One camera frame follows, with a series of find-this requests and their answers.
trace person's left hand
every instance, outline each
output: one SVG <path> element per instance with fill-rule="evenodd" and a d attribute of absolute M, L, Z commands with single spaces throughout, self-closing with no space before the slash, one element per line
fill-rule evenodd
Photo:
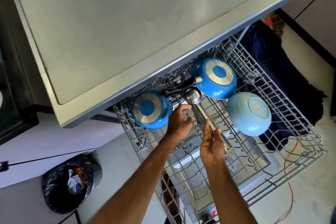
<path fill-rule="evenodd" d="M 187 113 L 186 109 L 191 109 L 191 105 L 179 105 L 169 116 L 166 135 L 173 137 L 176 143 L 185 138 L 193 126 L 193 117 L 182 117 Z"/>

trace metal countertop edge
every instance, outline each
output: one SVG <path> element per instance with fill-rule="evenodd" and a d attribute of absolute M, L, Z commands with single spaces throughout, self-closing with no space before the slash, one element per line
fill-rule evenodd
<path fill-rule="evenodd" d="M 63 105 L 60 105 L 57 101 L 25 13 L 21 6 L 21 2 L 20 0 L 14 1 L 57 119 L 62 127 L 72 128 L 94 116 L 98 112 L 106 109 L 112 104 L 122 100 L 123 98 L 132 94 L 134 91 L 147 85 L 165 73 L 168 73 L 171 70 L 179 67 L 184 62 L 187 62 L 212 46 L 220 43 L 234 33 L 242 30 L 244 27 L 252 24 L 259 18 L 266 16 L 268 13 L 281 7 L 289 0 L 248 0 L 228 13 L 216 18 L 215 20 L 200 27 L 189 35 L 172 43 L 161 51 L 151 55 L 147 59 L 117 74 L 113 78 L 102 82 L 98 86 L 95 86 L 91 90 L 88 90 L 87 92 Z M 235 20 L 233 23 L 231 23 L 232 21 L 230 21 L 230 17 L 234 17 L 233 19 Z M 165 55 L 167 53 L 175 54 L 175 57 L 173 60 L 168 60 L 168 62 L 164 63 L 165 59 L 167 59 L 167 55 Z M 144 74 L 144 71 L 147 71 L 145 66 L 147 66 L 149 69 L 150 67 L 153 67 L 153 62 L 151 60 L 159 62 L 160 68 L 154 71 L 152 70 L 149 74 L 146 75 Z M 138 74 L 142 74 L 143 76 L 136 82 L 128 83 L 127 80 L 129 81 L 130 79 L 127 77 L 125 78 L 124 75 L 128 75 L 130 71 L 133 73 L 138 72 Z M 116 92 L 112 91 L 112 89 L 115 89 L 117 86 L 120 87 L 120 85 L 129 86 L 117 90 Z"/>

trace upper dish rack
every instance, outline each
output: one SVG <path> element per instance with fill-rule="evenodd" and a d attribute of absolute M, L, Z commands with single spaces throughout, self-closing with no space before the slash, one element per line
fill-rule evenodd
<path fill-rule="evenodd" d="M 325 150 L 321 136 L 234 36 L 133 93 L 113 108 L 143 161 L 165 135 L 166 127 L 155 130 L 139 127 L 130 113 L 133 98 L 144 90 L 161 90 L 187 79 L 191 63 L 199 57 L 208 56 L 229 63 L 237 75 L 238 91 L 246 91 L 248 86 L 250 92 L 259 95 L 271 109 L 272 123 L 281 123 L 282 132 L 288 134 L 287 137 L 280 138 L 279 130 L 269 129 L 263 134 L 264 142 L 259 137 L 246 136 L 231 122 L 225 100 L 203 96 L 202 106 L 235 148 L 234 155 L 227 158 L 227 165 L 241 194 L 251 206 L 320 158 Z M 174 107 L 184 101 L 180 95 L 171 97 L 171 100 Z M 217 223 L 207 174 L 199 157 L 204 118 L 195 110 L 189 111 L 187 115 L 196 117 L 194 126 L 170 154 L 156 192 L 171 223 L 174 223 L 176 215 L 169 213 L 163 201 L 164 192 L 171 194 L 165 187 L 164 175 L 168 174 L 183 203 L 177 213 L 182 220 L 185 221 L 187 211 L 193 223 L 208 223 L 211 219 Z"/>

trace forearm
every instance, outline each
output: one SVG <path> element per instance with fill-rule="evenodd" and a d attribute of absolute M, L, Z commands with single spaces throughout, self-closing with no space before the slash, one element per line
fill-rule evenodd
<path fill-rule="evenodd" d="M 99 210 L 90 224 L 141 223 L 175 145 L 174 138 L 164 137 L 131 178 Z"/>
<path fill-rule="evenodd" d="M 219 220 L 228 224 L 258 224 L 233 181 L 225 160 L 212 164 L 206 171 Z"/>

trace metal ladle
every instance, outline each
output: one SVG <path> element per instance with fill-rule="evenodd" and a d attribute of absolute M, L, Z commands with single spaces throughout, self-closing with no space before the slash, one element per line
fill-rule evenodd
<path fill-rule="evenodd" d="M 185 91 L 184 99 L 190 105 L 193 105 L 198 109 L 198 111 L 204 116 L 205 119 L 210 121 L 210 127 L 213 131 L 215 131 L 218 127 L 216 123 L 212 120 L 212 118 L 208 115 L 208 113 L 204 110 L 201 105 L 202 93 L 198 88 L 190 88 Z M 224 147 L 226 154 L 233 154 L 234 149 L 229 141 L 225 138 L 225 136 L 220 133 L 221 139 L 224 142 Z"/>

